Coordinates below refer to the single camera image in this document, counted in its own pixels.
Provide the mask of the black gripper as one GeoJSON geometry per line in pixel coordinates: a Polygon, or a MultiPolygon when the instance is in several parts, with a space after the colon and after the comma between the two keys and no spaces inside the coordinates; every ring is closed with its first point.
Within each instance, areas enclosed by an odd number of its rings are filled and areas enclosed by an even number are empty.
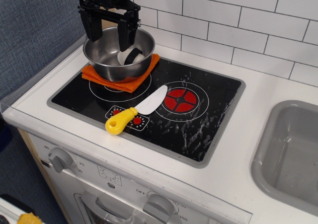
{"type": "Polygon", "coordinates": [[[130,0],[79,0],[80,17],[88,39],[102,36],[101,20],[117,23],[119,48],[123,52],[135,43],[140,6],[130,0]]]}

